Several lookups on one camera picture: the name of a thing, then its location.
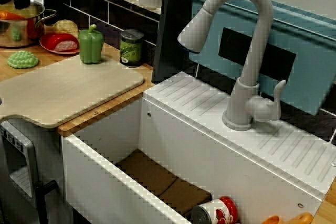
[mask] can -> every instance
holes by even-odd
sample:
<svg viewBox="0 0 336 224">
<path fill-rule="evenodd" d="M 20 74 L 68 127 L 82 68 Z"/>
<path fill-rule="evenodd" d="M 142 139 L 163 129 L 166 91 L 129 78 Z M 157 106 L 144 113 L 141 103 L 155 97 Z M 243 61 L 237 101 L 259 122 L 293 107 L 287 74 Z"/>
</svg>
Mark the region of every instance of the can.
<svg viewBox="0 0 336 224">
<path fill-rule="evenodd" d="M 191 216 L 193 224 L 235 224 L 238 212 L 232 199 L 223 196 L 194 207 Z"/>
<path fill-rule="evenodd" d="M 137 30 L 121 32 L 120 62 L 128 67 L 141 66 L 142 40 L 144 34 Z"/>
</svg>

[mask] wooden countertop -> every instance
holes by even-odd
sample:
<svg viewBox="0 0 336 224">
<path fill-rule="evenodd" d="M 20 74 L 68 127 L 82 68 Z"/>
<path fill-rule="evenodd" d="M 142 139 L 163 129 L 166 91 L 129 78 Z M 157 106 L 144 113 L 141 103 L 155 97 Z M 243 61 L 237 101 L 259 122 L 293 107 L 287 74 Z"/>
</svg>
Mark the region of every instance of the wooden countertop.
<svg viewBox="0 0 336 224">
<path fill-rule="evenodd" d="M 14 69 L 7 65 L 7 58 L 19 51 L 19 50 L 25 50 L 30 51 L 35 54 L 36 57 L 39 59 L 39 64 L 33 68 L 29 69 Z M 119 50 L 104 44 L 103 52 L 104 55 L 119 61 Z M 18 76 L 23 73 L 28 73 L 30 71 L 33 71 L 35 69 L 45 67 L 47 65 L 53 64 L 55 62 L 62 61 L 64 59 L 68 59 L 72 56 L 60 56 L 53 53 L 50 53 L 43 49 L 40 45 L 33 45 L 26 48 L 15 48 L 15 49 L 8 49 L 8 48 L 0 48 L 0 81 L 7 80 L 9 78 Z M 151 77 L 152 77 L 152 67 L 143 64 L 140 67 L 133 68 L 134 71 L 142 74 L 144 76 L 144 83 L 106 103 L 103 103 L 102 105 L 60 125 L 57 127 L 57 131 L 62 136 L 69 136 L 78 130 L 96 122 L 97 120 L 100 120 L 104 118 L 105 116 L 113 113 L 114 111 L 117 111 L 121 109 L 122 107 L 126 106 L 127 104 L 139 99 L 142 97 L 142 92 L 154 84 L 151 83 Z"/>
<path fill-rule="evenodd" d="M 331 184 L 311 224 L 336 223 L 336 179 Z"/>
</svg>

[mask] red plate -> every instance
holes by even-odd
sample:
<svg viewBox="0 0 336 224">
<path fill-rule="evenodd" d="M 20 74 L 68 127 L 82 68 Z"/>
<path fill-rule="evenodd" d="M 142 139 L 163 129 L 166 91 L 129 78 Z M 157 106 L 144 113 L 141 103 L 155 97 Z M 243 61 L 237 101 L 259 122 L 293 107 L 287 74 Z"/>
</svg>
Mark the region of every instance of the red plate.
<svg viewBox="0 0 336 224">
<path fill-rule="evenodd" d="M 48 50 L 49 52 L 53 52 L 55 54 L 59 54 L 59 55 L 74 55 L 74 54 L 77 54 L 79 53 L 79 47 L 77 49 L 72 49 L 72 50 L 67 50 L 67 51 L 63 51 L 63 52 L 56 52 L 56 51 L 53 51 L 51 49 L 49 49 L 47 47 L 48 45 L 48 39 L 50 38 L 50 36 L 54 35 L 55 33 L 51 33 L 51 34 L 46 34 L 46 35 L 43 35 L 41 38 L 40 38 L 40 45 Z"/>
</svg>

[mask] faucet handle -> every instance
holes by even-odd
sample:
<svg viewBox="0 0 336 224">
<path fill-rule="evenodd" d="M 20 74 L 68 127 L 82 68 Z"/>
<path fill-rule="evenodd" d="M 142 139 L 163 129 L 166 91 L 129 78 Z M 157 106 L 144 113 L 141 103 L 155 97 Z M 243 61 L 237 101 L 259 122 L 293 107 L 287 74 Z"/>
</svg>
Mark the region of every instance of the faucet handle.
<svg viewBox="0 0 336 224">
<path fill-rule="evenodd" d="M 280 81 L 275 86 L 274 91 L 273 91 L 274 102 L 280 103 L 280 97 L 281 97 L 282 91 L 284 90 L 285 86 L 286 86 L 285 80 Z"/>
<path fill-rule="evenodd" d="M 280 97 L 286 81 L 280 81 L 274 88 L 274 102 L 258 95 L 251 97 L 245 104 L 246 111 L 258 122 L 276 121 L 281 117 Z"/>
<path fill-rule="evenodd" d="M 282 80 L 280 81 L 274 88 L 273 91 L 273 97 L 274 97 L 274 102 L 271 104 L 268 104 L 268 106 L 272 106 L 271 109 L 271 120 L 276 121 L 280 119 L 281 117 L 281 107 L 280 107 L 280 97 L 281 94 L 286 86 L 286 81 Z"/>
</svg>

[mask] drainboard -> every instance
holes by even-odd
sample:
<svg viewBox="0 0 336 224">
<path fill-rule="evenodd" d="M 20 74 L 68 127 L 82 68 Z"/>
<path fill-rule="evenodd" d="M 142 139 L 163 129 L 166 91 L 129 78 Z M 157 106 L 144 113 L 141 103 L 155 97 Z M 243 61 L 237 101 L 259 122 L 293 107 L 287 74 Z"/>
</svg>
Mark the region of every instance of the drainboard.
<svg viewBox="0 0 336 224">
<path fill-rule="evenodd" d="M 182 72 L 144 93 L 148 101 L 322 200 L 336 176 L 331 165 L 336 148 L 281 120 L 231 130 L 222 122 L 229 97 Z"/>
</svg>

